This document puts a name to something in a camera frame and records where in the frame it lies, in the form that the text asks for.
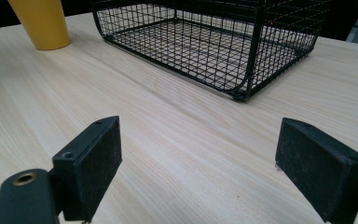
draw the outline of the wire basket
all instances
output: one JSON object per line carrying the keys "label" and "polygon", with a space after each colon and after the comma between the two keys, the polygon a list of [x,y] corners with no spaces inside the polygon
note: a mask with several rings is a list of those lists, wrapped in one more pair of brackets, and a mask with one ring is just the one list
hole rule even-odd
{"label": "wire basket", "polygon": [[92,0],[103,39],[236,100],[308,55],[330,0]]}

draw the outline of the dark background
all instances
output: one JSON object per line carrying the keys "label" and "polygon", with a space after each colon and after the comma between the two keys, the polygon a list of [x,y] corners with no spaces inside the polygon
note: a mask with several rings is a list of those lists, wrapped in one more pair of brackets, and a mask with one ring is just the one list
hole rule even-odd
{"label": "dark background", "polygon": [[[90,12],[90,0],[62,0],[65,16]],[[320,36],[346,40],[358,18],[358,0],[333,0]],[[19,24],[7,0],[0,0],[0,27]]]}

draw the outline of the wood grain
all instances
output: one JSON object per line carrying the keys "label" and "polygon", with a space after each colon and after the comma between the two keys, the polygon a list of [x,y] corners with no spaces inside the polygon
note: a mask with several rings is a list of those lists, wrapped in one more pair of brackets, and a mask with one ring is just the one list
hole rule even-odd
{"label": "wood grain", "polygon": [[104,43],[90,14],[67,24],[71,45],[53,51],[0,29],[0,184],[119,115],[123,163],[94,223],[323,223],[275,150],[283,117],[358,150],[358,45],[320,38],[238,104]]}

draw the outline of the yellow cup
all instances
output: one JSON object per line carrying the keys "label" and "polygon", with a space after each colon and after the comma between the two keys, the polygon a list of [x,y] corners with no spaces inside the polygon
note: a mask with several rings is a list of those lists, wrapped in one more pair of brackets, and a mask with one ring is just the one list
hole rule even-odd
{"label": "yellow cup", "polygon": [[61,0],[8,0],[37,49],[60,49],[71,40]]}

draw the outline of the black wire basket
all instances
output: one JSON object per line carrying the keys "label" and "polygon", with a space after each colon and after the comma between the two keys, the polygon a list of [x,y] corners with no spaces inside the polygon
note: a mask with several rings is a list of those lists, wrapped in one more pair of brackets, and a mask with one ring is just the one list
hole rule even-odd
{"label": "black wire basket", "polygon": [[91,0],[103,39],[236,100],[307,56],[330,0]]}

